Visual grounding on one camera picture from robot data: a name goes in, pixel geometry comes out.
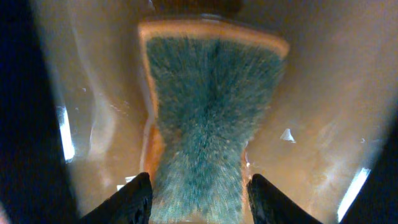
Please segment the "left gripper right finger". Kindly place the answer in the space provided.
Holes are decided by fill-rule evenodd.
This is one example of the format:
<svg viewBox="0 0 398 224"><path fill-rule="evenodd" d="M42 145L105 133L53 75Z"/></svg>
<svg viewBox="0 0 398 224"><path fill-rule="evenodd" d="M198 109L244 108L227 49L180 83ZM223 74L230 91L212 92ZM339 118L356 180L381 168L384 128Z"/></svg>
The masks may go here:
<svg viewBox="0 0 398 224"><path fill-rule="evenodd" d="M254 224L322 224L261 174L246 185Z"/></svg>

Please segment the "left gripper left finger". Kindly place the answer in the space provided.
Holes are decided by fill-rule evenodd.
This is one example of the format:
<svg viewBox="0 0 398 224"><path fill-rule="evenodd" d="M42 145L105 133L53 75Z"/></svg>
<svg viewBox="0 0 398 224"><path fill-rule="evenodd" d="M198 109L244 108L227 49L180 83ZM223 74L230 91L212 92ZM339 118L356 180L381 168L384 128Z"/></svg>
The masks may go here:
<svg viewBox="0 0 398 224"><path fill-rule="evenodd" d="M83 224L148 224L152 208L152 186L146 172L107 198L102 204L79 219Z"/></svg>

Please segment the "green orange sponge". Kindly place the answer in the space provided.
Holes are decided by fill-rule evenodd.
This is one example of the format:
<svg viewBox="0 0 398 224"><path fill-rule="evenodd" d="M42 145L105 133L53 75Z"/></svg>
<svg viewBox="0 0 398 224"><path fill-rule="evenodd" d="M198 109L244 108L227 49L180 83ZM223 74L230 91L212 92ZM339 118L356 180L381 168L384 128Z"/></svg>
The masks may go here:
<svg viewBox="0 0 398 224"><path fill-rule="evenodd" d="M154 123L144 168L151 221L241 223L245 150L285 69L286 40L232 22L139 24Z"/></svg>

